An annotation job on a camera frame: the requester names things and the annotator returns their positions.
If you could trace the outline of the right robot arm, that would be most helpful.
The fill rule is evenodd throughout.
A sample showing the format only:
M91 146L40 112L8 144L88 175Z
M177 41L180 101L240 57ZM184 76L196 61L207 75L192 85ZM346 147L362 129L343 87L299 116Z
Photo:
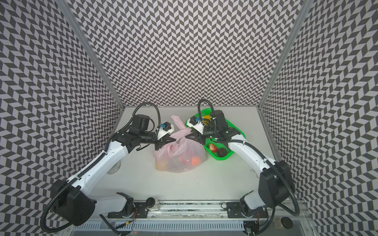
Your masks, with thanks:
M240 199L243 215L251 217L260 208L274 209L279 206L291 215L298 216L300 207L289 165L285 161L269 158L250 144L238 128L227 122L221 110L211 111L209 116L209 119L190 117L186 125L192 131L186 138L202 145L207 140L225 145L249 164L259 176L257 190Z

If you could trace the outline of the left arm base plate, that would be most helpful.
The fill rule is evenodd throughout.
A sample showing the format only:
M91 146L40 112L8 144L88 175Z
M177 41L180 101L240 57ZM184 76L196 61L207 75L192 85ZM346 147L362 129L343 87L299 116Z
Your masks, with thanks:
M120 211L108 213L108 218L147 218L149 210L147 209L145 202L135 202L132 196L123 192L117 192L116 194L117 197L122 196L125 199L126 203Z

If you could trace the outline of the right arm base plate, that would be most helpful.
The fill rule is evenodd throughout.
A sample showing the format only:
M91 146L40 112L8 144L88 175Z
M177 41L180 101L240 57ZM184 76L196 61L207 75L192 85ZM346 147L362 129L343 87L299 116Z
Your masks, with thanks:
M266 204L257 191L252 191L238 202L226 202L228 218L268 218Z

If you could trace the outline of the pink plastic bag peach print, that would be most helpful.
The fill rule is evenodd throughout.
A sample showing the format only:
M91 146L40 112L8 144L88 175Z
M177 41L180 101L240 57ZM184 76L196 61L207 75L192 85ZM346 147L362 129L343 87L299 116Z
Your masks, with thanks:
M171 118L175 123L175 127L178 128L171 135L176 141L166 144L154 152L155 164L157 162L167 162L168 168L163 172L187 172L197 167L191 164L192 157L200 157L203 163L208 160L207 152L202 144L185 138L186 135L191 133L191 129L186 127L178 116L171 116Z

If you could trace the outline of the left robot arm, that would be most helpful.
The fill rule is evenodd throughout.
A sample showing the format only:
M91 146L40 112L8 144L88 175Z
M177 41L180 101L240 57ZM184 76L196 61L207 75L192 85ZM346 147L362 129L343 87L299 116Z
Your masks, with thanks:
M51 186L51 200L40 218L41 229L49 234L74 225L84 224L93 215L121 211L132 199L118 193L114 197L92 197L97 183L122 158L141 144L153 144L155 150L175 141L174 125L165 122L155 131L148 131L150 117L133 115L130 124L115 132L104 150L86 167L65 181L57 180Z

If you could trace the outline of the large orange fake orange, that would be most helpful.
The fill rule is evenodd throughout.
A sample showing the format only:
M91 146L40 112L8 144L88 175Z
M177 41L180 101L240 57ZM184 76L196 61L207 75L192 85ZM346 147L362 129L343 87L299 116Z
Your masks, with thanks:
M202 159L200 157L197 157L197 156L193 156L192 157L191 164L193 166L197 166L197 165L199 165L201 163L202 163Z

